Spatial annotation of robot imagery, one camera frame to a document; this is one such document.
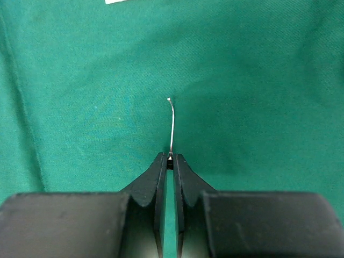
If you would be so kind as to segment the white gauze packet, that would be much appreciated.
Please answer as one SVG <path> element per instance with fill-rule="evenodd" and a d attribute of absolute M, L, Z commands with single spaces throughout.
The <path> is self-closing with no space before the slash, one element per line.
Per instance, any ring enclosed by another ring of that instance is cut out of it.
<path fill-rule="evenodd" d="M 127 0 L 105 0 L 105 4 L 114 4 L 114 3 L 120 3 L 120 2 L 124 2 Z"/>

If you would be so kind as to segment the dark green surgical cloth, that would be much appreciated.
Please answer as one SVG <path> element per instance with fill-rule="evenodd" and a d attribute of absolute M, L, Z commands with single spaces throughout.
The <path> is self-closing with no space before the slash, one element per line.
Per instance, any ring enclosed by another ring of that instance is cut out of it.
<path fill-rule="evenodd" d="M 216 189 L 129 250 L 169 154 Z M 343 1 L 1 1 L 1 257 L 343 257 Z"/>

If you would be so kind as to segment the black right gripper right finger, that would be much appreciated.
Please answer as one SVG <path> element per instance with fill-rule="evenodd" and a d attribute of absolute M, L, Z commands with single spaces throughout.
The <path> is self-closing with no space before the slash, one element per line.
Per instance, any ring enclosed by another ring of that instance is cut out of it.
<path fill-rule="evenodd" d="M 182 154 L 174 154 L 173 156 L 173 174 L 176 240 L 177 248 L 181 249 L 186 229 L 187 209 L 195 206 L 202 191 L 216 192 L 216 189 L 191 169 Z"/>

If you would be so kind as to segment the thin curved steel probe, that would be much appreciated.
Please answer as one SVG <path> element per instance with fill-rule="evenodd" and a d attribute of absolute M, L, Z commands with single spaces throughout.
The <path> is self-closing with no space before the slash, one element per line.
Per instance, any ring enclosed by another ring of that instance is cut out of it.
<path fill-rule="evenodd" d="M 174 140 L 174 126 L 175 126 L 175 110 L 171 98 L 167 98 L 168 103 L 171 106 L 171 135 L 170 135 L 170 147 L 169 147 L 169 154 L 167 158 L 167 169 L 173 170 L 173 140 Z"/>

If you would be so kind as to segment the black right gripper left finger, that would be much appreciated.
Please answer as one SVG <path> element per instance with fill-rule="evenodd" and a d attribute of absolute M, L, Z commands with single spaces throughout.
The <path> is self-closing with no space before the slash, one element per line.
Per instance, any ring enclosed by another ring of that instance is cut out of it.
<path fill-rule="evenodd" d="M 145 172 L 120 190 L 132 202 L 124 238 L 129 250 L 163 250 L 166 173 L 167 154 L 158 153 Z"/>

